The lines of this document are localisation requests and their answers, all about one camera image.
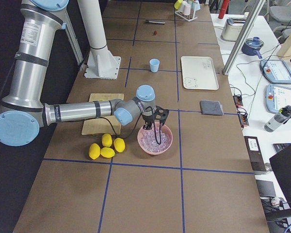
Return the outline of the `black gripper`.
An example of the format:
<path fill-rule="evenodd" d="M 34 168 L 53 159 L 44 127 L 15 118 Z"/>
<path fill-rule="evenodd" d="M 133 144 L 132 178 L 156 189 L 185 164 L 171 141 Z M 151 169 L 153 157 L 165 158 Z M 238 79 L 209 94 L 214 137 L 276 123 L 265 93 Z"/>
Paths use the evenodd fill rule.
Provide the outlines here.
<path fill-rule="evenodd" d="M 152 124 L 154 123 L 155 121 L 155 118 L 153 116 L 153 113 L 152 112 L 149 112 L 149 113 L 144 113 L 143 114 L 143 120 L 145 121 L 145 125 L 143 126 L 143 129 L 152 129 Z"/>

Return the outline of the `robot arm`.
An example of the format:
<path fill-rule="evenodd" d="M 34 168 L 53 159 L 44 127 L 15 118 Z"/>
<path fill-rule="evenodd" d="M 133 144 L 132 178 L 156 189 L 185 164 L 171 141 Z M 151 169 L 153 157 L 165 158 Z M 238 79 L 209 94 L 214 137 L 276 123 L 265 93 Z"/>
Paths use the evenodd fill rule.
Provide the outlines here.
<path fill-rule="evenodd" d="M 40 100 L 50 52 L 57 30 L 72 27 L 66 0 L 24 0 L 25 18 L 10 93 L 0 105 L 0 142 L 24 146 L 32 142 L 41 127 L 53 123 L 115 116 L 121 125 L 142 117 L 144 128 L 154 124 L 155 92 L 142 85 L 129 101 L 120 99 L 48 105 Z"/>

